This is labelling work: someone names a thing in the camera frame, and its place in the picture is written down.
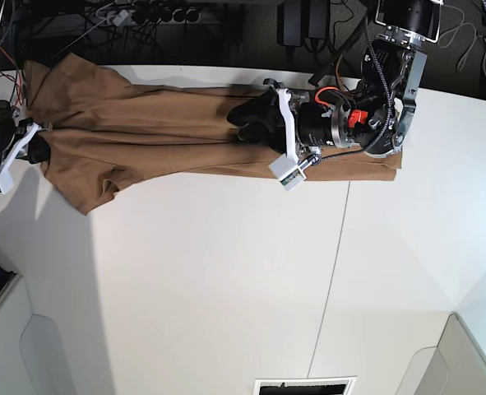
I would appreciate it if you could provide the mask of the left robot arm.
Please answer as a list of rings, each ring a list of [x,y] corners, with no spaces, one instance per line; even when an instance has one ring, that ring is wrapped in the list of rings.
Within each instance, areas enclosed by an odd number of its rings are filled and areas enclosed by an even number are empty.
[[[314,91],[292,91],[273,79],[258,97],[232,109],[238,138],[279,152],[294,165],[365,154],[384,158],[403,147],[427,62],[424,41],[439,39],[441,1],[373,1],[354,32],[332,56],[336,67],[360,35],[367,48],[362,77],[349,91],[341,79]]]

